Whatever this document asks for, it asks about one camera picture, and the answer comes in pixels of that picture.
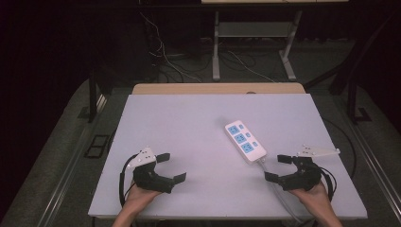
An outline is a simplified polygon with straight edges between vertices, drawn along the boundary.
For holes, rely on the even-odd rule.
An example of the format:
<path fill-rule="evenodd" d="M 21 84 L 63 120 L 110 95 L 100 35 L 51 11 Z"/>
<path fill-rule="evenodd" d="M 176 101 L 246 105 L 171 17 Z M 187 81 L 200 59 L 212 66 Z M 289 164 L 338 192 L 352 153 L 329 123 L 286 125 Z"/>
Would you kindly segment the black floor frame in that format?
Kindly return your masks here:
<path fill-rule="evenodd" d="M 84 153 L 85 158 L 99 159 L 105 151 L 109 142 L 109 136 L 107 134 L 97 134 L 94 136 L 90 146 Z"/>

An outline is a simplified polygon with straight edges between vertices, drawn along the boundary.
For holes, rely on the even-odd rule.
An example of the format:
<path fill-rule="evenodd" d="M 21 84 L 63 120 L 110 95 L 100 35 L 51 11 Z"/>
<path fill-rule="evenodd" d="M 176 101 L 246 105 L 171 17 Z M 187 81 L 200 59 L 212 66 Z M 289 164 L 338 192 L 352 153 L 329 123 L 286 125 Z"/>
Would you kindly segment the aluminium floor rail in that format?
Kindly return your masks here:
<path fill-rule="evenodd" d="M 98 114 L 103 112 L 104 106 L 107 103 L 107 98 L 104 95 L 100 95 L 95 98 L 95 116 L 91 122 L 85 121 L 83 128 L 79 134 L 78 141 L 74 145 L 71 158 L 68 161 L 66 168 L 64 169 L 59 182 L 57 183 L 54 191 L 51 193 L 50 201 L 44 209 L 44 212 L 37 224 L 37 227 L 50 227 L 62 205 L 65 194 L 73 181 L 78 161 L 85 150 L 86 142 L 92 136 L 93 130 L 96 127 L 98 121 Z"/>
<path fill-rule="evenodd" d="M 401 196 L 397 193 L 382 165 L 378 162 L 374 154 L 374 150 L 369 145 L 368 140 L 363 136 L 358 125 L 354 124 L 352 121 L 348 121 L 347 124 L 352 134 L 357 139 L 362 156 L 364 157 L 368 167 L 371 169 L 371 172 L 373 173 L 378 186 L 391 207 L 393 214 L 401 223 Z"/>

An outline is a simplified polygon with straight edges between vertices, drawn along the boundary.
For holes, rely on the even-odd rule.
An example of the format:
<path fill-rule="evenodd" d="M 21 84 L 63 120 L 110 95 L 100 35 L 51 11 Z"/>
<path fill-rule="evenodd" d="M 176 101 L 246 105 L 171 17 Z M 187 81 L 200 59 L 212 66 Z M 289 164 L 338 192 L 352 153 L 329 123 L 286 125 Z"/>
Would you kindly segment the wooden table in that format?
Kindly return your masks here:
<path fill-rule="evenodd" d="M 134 95 L 198 95 L 198 94 L 304 94 L 297 82 L 252 83 L 142 83 L 133 87 Z"/>

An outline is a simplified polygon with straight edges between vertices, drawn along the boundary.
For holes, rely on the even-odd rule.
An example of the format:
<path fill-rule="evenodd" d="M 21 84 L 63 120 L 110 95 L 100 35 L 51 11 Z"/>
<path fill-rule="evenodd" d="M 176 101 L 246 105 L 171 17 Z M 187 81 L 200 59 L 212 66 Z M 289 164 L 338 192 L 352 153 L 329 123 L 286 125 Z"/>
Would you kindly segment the person's left hand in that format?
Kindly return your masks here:
<path fill-rule="evenodd" d="M 134 184 L 123 205 L 121 214 L 131 218 L 136 217 L 159 195 L 160 192 L 158 191 L 143 189 Z"/>

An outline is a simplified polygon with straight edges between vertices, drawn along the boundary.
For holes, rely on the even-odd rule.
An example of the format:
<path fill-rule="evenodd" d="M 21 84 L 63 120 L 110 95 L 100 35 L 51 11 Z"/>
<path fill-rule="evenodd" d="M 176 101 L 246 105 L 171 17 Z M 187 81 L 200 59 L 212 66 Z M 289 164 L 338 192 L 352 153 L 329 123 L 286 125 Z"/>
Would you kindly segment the person's right hand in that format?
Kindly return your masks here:
<path fill-rule="evenodd" d="M 330 208 L 330 201 L 322 182 L 314 185 L 310 190 L 293 189 L 289 193 L 297 197 L 315 218 L 323 217 Z"/>

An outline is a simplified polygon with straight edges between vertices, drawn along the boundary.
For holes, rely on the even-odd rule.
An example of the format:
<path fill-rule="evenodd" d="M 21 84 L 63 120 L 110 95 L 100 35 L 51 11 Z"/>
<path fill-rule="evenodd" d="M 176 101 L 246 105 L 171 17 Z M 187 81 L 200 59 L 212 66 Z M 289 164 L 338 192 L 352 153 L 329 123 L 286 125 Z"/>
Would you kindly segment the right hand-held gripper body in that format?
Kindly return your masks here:
<path fill-rule="evenodd" d="M 316 157 L 340 154 L 338 148 L 319 148 L 302 145 L 302 149 L 292 157 L 292 163 L 297 167 L 293 174 L 279 177 L 279 184 L 285 191 L 293 189 L 310 190 L 324 177 L 330 191 L 337 189 L 337 182 L 332 174 L 314 163 Z"/>

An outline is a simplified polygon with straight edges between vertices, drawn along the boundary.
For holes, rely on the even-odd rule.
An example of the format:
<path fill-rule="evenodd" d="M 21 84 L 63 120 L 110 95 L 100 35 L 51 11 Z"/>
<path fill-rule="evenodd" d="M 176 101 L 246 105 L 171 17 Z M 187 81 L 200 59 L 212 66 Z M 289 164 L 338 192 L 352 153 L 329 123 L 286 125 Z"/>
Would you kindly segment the white power strip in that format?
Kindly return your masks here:
<path fill-rule="evenodd" d="M 265 160 L 267 151 L 242 121 L 237 120 L 226 125 L 225 131 L 249 165 Z"/>

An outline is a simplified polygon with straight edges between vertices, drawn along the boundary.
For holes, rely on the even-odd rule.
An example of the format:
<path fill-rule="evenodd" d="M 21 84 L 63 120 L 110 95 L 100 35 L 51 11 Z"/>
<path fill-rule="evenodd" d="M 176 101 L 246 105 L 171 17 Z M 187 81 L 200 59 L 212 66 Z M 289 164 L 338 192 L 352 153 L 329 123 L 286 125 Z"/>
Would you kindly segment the black metal stand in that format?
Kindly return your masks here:
<path fill-rule="evenodd" d="M 364 108 L 357 107 L 357 77 L 351 77 L 348 82 L 347 115 L 355 125 L 372 120 Z"/>
<path fill-rule="evenodd" d="M 87 119 L 89 123 L 92 123 L 99 113 L 101 96 L 109 93 L 107 75 L 103 65 L 99 67 L 93 67 L 89 71 L 88 83 L 89 105 L 82 109 L 78 117 Z"/>

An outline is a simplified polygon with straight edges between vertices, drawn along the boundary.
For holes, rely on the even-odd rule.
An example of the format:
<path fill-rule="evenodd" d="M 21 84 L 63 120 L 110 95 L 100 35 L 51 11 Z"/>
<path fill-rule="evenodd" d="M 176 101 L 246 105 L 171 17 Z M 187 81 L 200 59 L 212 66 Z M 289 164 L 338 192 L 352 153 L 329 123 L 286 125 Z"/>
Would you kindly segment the white table board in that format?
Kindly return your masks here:
<path fill-rule="evenodd" d="M 242 121 L 267 150 L 263 166 L 249 165 L 225 126 Z M 93 217 L 113 218 L 121 209 L 119 174 L 140 149 L 169 153 L 156 166 L 162 176 L 186 174 L 171 193 L 155 199 L 142 218 L 288 219 L 308 218 L 298 199 L 273 189 L 264 178 L 295 172 L 278 163 L 302 145 L 334 148 L 309 94 L 131 95 L 117 128 L 89 209 Z"/>

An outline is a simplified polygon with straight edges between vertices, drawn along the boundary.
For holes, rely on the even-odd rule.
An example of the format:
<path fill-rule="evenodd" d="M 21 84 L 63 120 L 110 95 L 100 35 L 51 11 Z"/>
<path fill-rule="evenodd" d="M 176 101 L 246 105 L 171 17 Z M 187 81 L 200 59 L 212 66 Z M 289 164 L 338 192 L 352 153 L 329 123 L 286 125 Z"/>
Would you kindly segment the grey metal stand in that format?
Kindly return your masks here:
<path fill-rule="evenodd" d="M 220 38 L 286 38 L 287 44 L 279 51 L 281 63 L 289 80 L 296 76 L 288 58 L 302 18 L 302 12 L 296 11 L 293 20 L 286 22 L 224 22 L 219 12 L 215 12 L 214 46 L 212 55 L 212 74 L 214 81 L 220 81 L 218 41 Z"/>

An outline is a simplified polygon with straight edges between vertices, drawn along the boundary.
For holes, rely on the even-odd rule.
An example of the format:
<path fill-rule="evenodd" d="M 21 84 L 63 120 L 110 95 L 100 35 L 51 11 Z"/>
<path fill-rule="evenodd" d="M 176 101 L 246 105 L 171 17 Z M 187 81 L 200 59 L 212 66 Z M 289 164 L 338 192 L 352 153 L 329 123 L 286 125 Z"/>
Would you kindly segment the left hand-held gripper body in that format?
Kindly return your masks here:
<path fill-rule="evenodd" d="M 156 156 L 151 148 L 145 147 L 135 154 L 127 164 L 127 168 L 132 170 L 133 181 L 138 187 L 170 193 L 175 183 L 173 179 L 160 176 L 155 172 L 157 164 Z"/>

